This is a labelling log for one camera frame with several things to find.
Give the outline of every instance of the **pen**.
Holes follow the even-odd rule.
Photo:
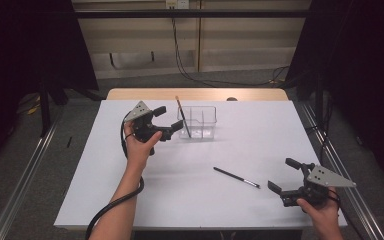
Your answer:
[[[249,185],[254,186],[254,187],[256,187],[256,188],[260,188],[260,185],[258,185],[258,184],[256,184],[256,183],[253,183],[253,182],[251,182],[251,181],[248,181],[248,180],[246,180],[246,179],[243,179],[243,178],[241,178],[241,177],[238,177],[238,176],[236,176],[236,175],[234,175],[234,174],[231,174],[231,173],[229,173],[229,172],[226,172],[226,171],[224,171],[224,170],[221,170],[220,168],[214,167],[214,170],[216,170],[216,171],[218,171],[218,172],[221,172],[221,173],[224,173],[224,174],[226,174],[227,176],[236,178],[236,179],[238,179],[239,181],[242,181],[242,182],[244,182],[244,183],[248,183]]]
[[[176,100],[177,100],[177,105],[179,105],[180,114],[182,114],[183,122],[185,123],[186,131],[188,132],[189,138],[192,138],[191,133],[189,132],[188,125],[186,124],[185,114],[183,113],[182,105],[180,105],[180,101],[179,101],[179,97],[178,96],[176,96]]]

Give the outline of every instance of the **human arm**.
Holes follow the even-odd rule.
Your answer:
[[[123,130],[125,136],[127,136],[127,164],[123,177],[121,178],[110,202],[125,196],[138,188],[150,150],[162,135],[161,132],[157,132],[146,143],[142,143],[131,135],[131,133],[133,133],[132,126],[132,122],[126,122],[124,124]],[[96,224],[89,239],[130,239],[136,212],[136,200],[137,197],[133,197],[105,213]]]
[[[329,188],[329,195],[337,198],[334,188]],[[297,200],[298,205],[311,217],[313,226],[321,240],[343,240],[338,224],[338,203],[328,199],[320,209],[314,208],[304,199]]]

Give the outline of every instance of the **human hand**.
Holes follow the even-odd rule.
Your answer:
[[[143,143],[133,135],[133,121],[124,123],[124,135],[127,146],[127,167],[143,171],[146,160],[154,145],[160,140],[162,132],[156,132],[147,142]]]
[[[329,187],[329,196],[337,199],[335,188]],[[338,224],[338,203],[328,199],[320,209],[314,208],[304,199],[297,200],[298,205],[311,217],[313,226],[321,240],[342,240]]]

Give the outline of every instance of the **white table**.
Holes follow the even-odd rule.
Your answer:
[[[151,109],[167,107],[158,126],[177,121],[174,100],[145,100]],[[125,168],[120,124],[137,100],[107,100],[80,159],[55,226],[85,229],[111,198]],[[290,101],[182,101],[184,106],[215,106],[214,140],[160,142],[144,171],[135,230],[300,229],[311,220],[299,207],[283,207],[267,187],[302,186],[303,175],[285,164],[291,157],[317,163],[317,157]],[[261,185],[254,188],[216,172],[219,167]],[[340,213],[340,225],[346,225]]]

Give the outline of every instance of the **transparent box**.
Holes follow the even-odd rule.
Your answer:
[[[216,107],[182,106],[182,110],[185,115],[185,122],[189,129],[190,137],[185,122],[183,122],[183,128],[178,131],[180,138],[214,138],[217,123]],[[183,120],[180,108],[177,111],[177,119]]]

